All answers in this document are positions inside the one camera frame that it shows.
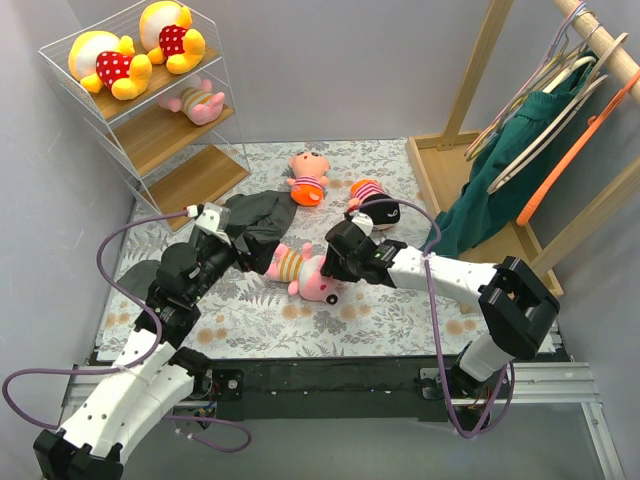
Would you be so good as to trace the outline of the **pink pig plush striped hat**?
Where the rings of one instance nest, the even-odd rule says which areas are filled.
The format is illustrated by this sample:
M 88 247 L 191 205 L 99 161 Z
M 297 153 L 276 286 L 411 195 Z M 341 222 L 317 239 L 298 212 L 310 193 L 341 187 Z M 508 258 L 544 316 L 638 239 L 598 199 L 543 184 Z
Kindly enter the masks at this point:
M 309 242 L 300 252 L 280 243 L 266 272 L 273 281 L 287 283 L 290 296 L 299 295 L 312 302 L 335 305 L 338 302 L 338 281 L 321 273 L 326 257 L 313 255 Z

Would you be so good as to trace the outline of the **pink frog plush striped shirt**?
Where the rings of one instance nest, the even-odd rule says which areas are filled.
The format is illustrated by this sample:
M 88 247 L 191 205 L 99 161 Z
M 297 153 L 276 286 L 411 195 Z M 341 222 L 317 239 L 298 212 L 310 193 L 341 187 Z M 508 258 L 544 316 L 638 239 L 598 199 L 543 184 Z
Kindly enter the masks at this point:
M 213 122 L 222 113 L 224 92 L 213 92 L 208 78 L 194 74 L 158 96 L 158 105 L 173 113 L 182 112 L 195 125 Z

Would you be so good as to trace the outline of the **orange bear plush polka shirt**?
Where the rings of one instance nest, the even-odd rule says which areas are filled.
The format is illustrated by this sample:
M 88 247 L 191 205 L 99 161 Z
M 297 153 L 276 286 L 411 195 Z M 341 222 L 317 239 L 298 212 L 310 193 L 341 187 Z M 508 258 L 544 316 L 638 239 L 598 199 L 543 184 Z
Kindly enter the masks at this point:
M 136 54 L 133 39 L 107 31 L 79 35 L 69 52 L 71 75 L 89 93 L 106 88 L 121 101 L 132 100 L 148 88 L 152 64 L 145 54 Z

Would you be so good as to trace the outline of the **yellow bear plush polka shirt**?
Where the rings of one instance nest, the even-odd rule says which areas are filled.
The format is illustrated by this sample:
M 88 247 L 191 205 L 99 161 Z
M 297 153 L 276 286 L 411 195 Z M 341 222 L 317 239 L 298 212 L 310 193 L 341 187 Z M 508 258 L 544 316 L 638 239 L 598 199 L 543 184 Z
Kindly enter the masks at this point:
M 191 10 L 175 1 L 157 1 L 145 7 L 139 34 L 153 65 L 164 64 L 171 74 L 182 75 L 202 61 L 206 41 L 192 23 Z

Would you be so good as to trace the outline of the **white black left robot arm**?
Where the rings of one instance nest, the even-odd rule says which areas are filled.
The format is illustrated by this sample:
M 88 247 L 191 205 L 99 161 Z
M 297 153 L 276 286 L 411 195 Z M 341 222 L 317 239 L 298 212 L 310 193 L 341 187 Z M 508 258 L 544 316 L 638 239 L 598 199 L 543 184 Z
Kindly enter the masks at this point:
M 195 228 L 161 255 L 144 309 L 120 356 L 83 405 L 33 448 L 46 479 L 119 479 L 144 437 L 184 398 L 205 398 L 206 358 L 182 343 L 200 317 L 198 301 L 231 267 L 264 273 L 279 233 L 250 227 L 230 240 Z

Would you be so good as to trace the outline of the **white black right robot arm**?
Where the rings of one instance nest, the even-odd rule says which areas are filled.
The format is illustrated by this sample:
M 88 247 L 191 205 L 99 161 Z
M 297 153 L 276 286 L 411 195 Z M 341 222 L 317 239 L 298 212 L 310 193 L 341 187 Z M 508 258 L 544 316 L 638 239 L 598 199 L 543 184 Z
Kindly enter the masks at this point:
M 404 242 L 377 244 L 351 220 L 335 225 L 325 240 L 325 276 L 404 290 L 432 287 L 438 296 L 479 309 L 488 331 L 446 373 L 449 386 L 464 397 L 479 395 L 510 361 L 534 359 L 560 311 L 556 297 L 516 257 L 493 264 L 425 255 Z

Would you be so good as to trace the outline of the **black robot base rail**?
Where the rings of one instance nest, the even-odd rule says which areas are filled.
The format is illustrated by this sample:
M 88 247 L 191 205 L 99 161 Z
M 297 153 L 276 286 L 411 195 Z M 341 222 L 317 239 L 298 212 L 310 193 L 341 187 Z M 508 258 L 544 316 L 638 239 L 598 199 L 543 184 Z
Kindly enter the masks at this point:
M 253 419 L 449 419 L 433 356 L 218 360 L 209 364 L 213 392 L 179 401 L 172 413 L 208 409 L 230 421 Z M 482 413 L 496 419 L 505 404 L 595 403 L 589 366 L 542 355 L 514 375 L 492 376 L 478 392 L 452 392 L 464 428 Z

